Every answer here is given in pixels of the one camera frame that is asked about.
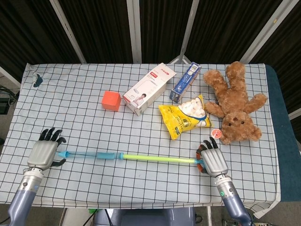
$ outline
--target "red block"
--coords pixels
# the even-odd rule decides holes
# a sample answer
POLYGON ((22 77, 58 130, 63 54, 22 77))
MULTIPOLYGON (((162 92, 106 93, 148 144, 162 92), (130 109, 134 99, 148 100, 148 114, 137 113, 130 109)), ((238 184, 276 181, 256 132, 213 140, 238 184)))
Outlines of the red block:
POLYGON ((120 94, 112 91, 105 91, 102 105, 104 109, 111 111, 118 111, 121 102, 120 94))

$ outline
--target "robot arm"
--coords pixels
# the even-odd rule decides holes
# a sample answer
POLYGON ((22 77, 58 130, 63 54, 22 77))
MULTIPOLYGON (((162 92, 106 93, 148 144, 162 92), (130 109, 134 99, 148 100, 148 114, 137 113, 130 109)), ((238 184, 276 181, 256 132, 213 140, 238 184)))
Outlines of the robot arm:
POLYGON ((44 130, 33 146, 27 161, 29 169, 24 172, 23 179, 8 209, 10 226, 25 225, 34 197, 42 182, 43 171, 52 166, 61 166, 66 161, 66 159, 62 159, 60 162, 53 161, 57 147, 62 142, 66 143, 65 138, 58 138, 62 130, 57 130, 52 136, 54 130, 55 128, 49 131, 48 129, 44 130))
POLYGON ((208 148, 200 145, 197 150, 197 157, 202 157, 205 165, 204 168, 201 165, 198 168, 201 172, 215 178, 215 184, 231 218, 240 222, 242 226, 253 226, 253 219, 245 209, 231 178, 226 175, 228 166, 224 156, 215 140, 212 137, 210 140, 212 145, 209 141, 204 140, 208 148))

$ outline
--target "table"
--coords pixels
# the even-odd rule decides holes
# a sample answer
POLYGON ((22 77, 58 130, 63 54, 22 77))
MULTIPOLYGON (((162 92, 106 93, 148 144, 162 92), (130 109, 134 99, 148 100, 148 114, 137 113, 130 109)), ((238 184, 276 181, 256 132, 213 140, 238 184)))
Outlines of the table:
MULTIPOLYGON (((118 112, 106 111, 101 99, 106 90, 125 93, 156 65, 27 65, 20 97, 0 157, 0 202, 10 203, 27 166, 27 158, 43 129, 62 128, 67 144, 58 151, 124 152, 155 156, 195 157, 210 128, 199 128, 171 140, 158 105, 172 104, 170 90, 189 65, 168 65, 177 75, 141 116, 124 102, 118 112), (38 88, 32 75, 43 78, 38 88)), ((201 65, 198 78, 182 102, 200 93, 215 100, 203 81, 208 69, 225 75, 225 65, 201 65)), ((265 65, 246 65, 249 97, 268 96, 265 65)), ((277 148, 269 101, 250 114, 262 130, 259 142, 218 145, 222 150, 244 205, 260 217, 280 201, 277 148)), ((216 128, 221 119, 210 115, 216 128)), ((200 174, 195 165, 125 160, 67 159, 59 168, 45 171, 34 205, 98 208, 173 208, 221 205, 214 179, 200 174)))

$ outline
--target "brown teddy bear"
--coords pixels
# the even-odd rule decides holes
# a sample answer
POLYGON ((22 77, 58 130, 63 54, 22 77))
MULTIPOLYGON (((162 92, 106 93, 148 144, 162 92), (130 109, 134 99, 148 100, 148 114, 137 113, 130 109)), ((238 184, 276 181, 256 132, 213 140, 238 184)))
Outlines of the brown teddy bear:
POLYGON ((231 141, 250 139, 257 141, 261 131, 254 126, 248 115, 261 108, 267 100, 263 94, 256 94, 248 100, 245 83, 245 66, 240 62, 231 63, 226 68, 226 75, 231 88, 218 70, 210 70, 204 74, 204 81, 213 87, 219 104, 207 102, 207 112, 223 118, 222 137, 225 144, 231 141))

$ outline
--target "marshmallow bag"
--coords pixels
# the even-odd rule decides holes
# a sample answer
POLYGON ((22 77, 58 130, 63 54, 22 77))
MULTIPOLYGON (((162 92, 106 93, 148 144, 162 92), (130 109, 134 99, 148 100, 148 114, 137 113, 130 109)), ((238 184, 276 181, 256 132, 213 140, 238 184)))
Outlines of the marshmallow bag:
POLYGON ((177 139, 183 131, 212 126, 204 110, 202 95, 179 106, 159 105, 159 110, 173 140, 177 139))

